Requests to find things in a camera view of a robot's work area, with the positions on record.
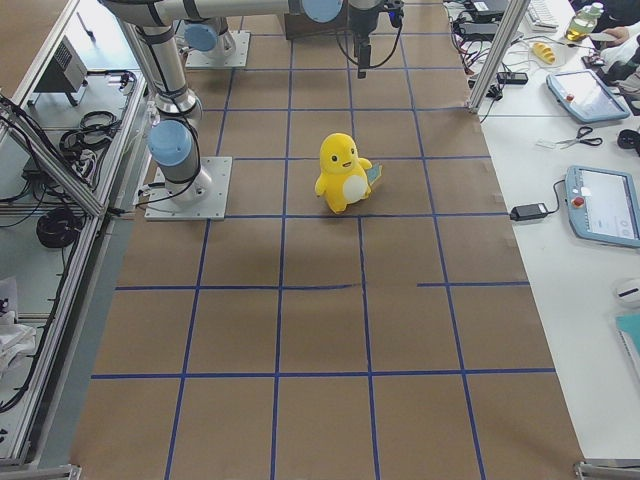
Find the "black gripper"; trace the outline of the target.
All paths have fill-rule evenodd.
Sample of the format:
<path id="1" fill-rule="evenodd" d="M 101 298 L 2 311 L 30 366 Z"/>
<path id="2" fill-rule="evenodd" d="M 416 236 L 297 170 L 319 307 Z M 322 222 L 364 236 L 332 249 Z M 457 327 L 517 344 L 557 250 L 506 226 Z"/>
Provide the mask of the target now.
<path id="1" fill-rule="evenodd" d="M 404 23 L 404 2 L 401 0 L 373 0 L 348 2 L 348 28 L 353 37 L 353 56 L 347 59 L 355 66 L 371 66 L 370 35 L 378 27 L 378 18 L 386 13 L 391 26 L 397 31 L 390 53 L 377 66 L 385 65 L 394 55 Z M 365 79 L 366 71 L 357 69 L 357 78 Z"/>

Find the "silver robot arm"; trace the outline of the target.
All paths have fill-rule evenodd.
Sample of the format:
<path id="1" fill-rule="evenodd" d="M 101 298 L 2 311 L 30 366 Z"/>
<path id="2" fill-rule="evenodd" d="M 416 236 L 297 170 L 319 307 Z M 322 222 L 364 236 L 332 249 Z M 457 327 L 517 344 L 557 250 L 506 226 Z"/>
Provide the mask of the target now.
<path id="1" fill-rule="evenodd" d="M 227 57 L 236 50 L 226 17 L 186 21 L 184 39 L 190 48 L 212 57 Z"/>
<path id="2" fill-rule="evenodd" d="M 141 44 L 142 59 L 150 68 L 150 80 L 157 89 L 157 108 L 167 115 L 183 115 L 195 105 L 184 67 L 179 59 L 173 23 L 179 20 L 204 24 L 228 16 L 302 14 L 316 23 L 334 20 L 342 9 L 340 1 L 104 1 L 119 21 L 135 30 Z M 352 33 L 354 53 L 346 58 L 357 67 L 360 79 L 375 66 L 371 63 L 370 36 L 382 13 L 391 25 L 402 29 L 401 1 L 350 1 L 348 29 Z"/>

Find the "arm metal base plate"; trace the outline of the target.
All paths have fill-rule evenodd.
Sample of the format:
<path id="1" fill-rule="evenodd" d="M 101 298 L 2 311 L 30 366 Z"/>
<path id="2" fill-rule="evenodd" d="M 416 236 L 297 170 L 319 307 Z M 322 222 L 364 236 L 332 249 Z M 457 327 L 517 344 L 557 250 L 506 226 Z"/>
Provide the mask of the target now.
<path id="1" fill-rule="evenodd" d="M 202 157 L 201 172 L 194 183 L 180 195 L 171 197 L 181 188 L 167 183 L 157 167 L 154 181 L 164 186 L 151 191 L 144 217 L 149 221 L 223 220 L 231 170 L 231 157 Z"/>
<path id="2" fill-rule="evenodd" d="M 185 33 L 184 38 L 189 46 L 187 69 L 231 69 L 246 66 L 249 31 L 226 31 L 217 35 L 214 30 L 198 30 L 193 27 Z"/>

